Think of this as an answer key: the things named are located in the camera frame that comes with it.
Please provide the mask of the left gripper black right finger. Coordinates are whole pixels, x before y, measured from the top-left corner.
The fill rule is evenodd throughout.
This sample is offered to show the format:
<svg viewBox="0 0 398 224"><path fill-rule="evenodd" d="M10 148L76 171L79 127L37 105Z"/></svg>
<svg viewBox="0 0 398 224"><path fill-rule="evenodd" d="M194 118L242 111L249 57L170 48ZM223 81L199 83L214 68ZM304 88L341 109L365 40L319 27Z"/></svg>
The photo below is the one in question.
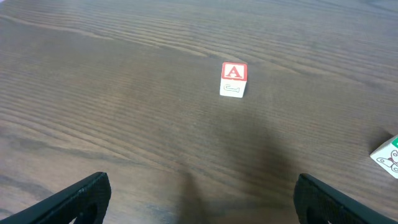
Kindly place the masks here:
<svg viewBox="0 0 398 224"><path fill-rule="evenodd" d="M300 224L397 224L310 174L300 174L294 188Z"/></svg>

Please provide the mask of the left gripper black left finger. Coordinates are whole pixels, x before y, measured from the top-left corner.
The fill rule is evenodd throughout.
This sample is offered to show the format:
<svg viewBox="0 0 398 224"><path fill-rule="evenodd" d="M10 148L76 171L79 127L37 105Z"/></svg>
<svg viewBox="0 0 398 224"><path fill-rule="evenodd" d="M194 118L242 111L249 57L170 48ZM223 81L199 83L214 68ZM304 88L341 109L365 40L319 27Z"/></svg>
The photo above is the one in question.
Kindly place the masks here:
<svg viewBox="0 0 398 224"><path fill-rule="evenodd" d="M107 173L96 172L1 223L102 224L110 198Z"/></svg>

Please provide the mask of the red letter A block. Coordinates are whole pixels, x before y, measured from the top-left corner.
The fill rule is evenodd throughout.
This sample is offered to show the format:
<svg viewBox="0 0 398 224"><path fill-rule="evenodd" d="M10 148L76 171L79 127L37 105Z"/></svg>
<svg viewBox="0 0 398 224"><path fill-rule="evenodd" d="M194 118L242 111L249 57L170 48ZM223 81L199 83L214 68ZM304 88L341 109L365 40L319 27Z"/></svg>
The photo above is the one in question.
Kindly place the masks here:
<svg viewBox="0 0 398 224"><path fill-rule="evenodd" d="M248 81L248 66L245 63L222 64L220 95L242 98Z"/></svg>

